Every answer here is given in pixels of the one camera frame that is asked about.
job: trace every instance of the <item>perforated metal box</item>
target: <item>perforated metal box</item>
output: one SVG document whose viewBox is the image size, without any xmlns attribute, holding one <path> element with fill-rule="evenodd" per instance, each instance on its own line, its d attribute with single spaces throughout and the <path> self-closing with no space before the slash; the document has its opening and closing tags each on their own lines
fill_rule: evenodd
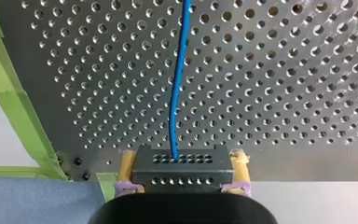
<svg viewBox="0 0 358 224">
<path fill-rule="evenodd" d="M 165 149 L 140 146 L 132 168 L 132 182 L 147 192 L 218 192 L 231 183 L 234 170 L 227 148 L 181 149 L 178 159 Z"/>
<path fill-rule="evenodd" d="M 179 148 L 243 147 L 253 180 L 358 180 L 358 0 L 190 10 Z M 174 0 L 0 0 L 7 52 L 73 179 L 116 171 L 121 149 L 169 148 L 181 14 Z"/>
</svg>

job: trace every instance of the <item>black round object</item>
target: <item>black round object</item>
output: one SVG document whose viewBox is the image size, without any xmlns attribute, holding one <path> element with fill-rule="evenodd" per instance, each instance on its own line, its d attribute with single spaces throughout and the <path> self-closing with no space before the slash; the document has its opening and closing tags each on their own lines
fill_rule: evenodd
<svg viewBox="0 0 358 224">
<path fill-rule="evenodd" d="M 246 223 L 276 224 L 255 200 L 235 194 L 132 194 L 104 204 L 89 224 Z"/>
</svg>

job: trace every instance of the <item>green tape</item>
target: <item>green tape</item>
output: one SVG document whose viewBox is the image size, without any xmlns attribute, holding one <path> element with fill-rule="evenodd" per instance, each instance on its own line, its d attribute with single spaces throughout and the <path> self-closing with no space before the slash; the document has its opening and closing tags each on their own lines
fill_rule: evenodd
<svg viewBox="0 0 358 224">
<path fill-rule="evenodd" d="M 30 175 L 34 172 L 36 175 L 42 175 L 47 178 L 67 179 L 58 164 L 57 156 L 44 132 L 34 108 L 22 89 L 20 81 L 14 70 L 14 67 L 7 55 L 7 51 L 0 35 L 0 106 L 4 110 L 7 118 L 20 138 L 30 156 L 37 162 L 39 168 L 14 169 L 10 172 L 2 168 L 3 175 L 13 174 Z"/>
<path fill-rule="evenodd" d="M 117 181 L 117 173 L 97 173 L 100 181 L 101 190 L 106 202 L 115 198 L 115 183 Z"/>
</svg>

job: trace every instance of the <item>purple clamp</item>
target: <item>purple clamp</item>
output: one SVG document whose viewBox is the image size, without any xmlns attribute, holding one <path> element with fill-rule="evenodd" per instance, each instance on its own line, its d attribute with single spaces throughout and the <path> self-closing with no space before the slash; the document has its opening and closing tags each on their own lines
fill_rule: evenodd
<svg viewBox="0 0 358 224">
<path fill-rule="evenodd" d="M 132 184 L 128 180 L 119 180 L 115 184 L 115 198 L 127 194 L 133 194 L 141 186 L 142 185 Z"/>
<path fill-rule="evenodd" d="M 229 189 L 242 189 L 243 196 L 252 197 L 252 184 L 249 181 L 236 181 L 222 186 L 222 192 L 224 193 L 228 192 Z"/>
</svg>

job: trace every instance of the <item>blue cable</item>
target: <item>blue cable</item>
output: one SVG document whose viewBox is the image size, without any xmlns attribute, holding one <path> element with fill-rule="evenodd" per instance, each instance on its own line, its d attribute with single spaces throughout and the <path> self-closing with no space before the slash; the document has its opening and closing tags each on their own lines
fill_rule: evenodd
<svg viewBox="0 0 358 224">
<path fill-rule="evenodd" d="M 182 9 L 182 29 L 180 30 L 179 36 L 179 50 L 178 56 L 176 58 L 176 66 L 175 66 L 175 75 L 173 77 L 173 85 L 172 85 L 172 95 L 171 95 L 171 103 L 170 103 L 170 144 L 171 144 L 171 154 L 176 159 L 178 157 L 178 149 L 176 147 L 176 133 L 175 133 L 175 110 L 178 102 L 179 96 L 179 87 L 182 79 L 182 70 L 183 70 L 183 62 L 185 60 L 186 53 L 186 40 L 187 40 L 187 31 L 188 24 L 190 22 L 190 4 L 191 0 L 183 1 L 183 9 Z"/>
</svg>

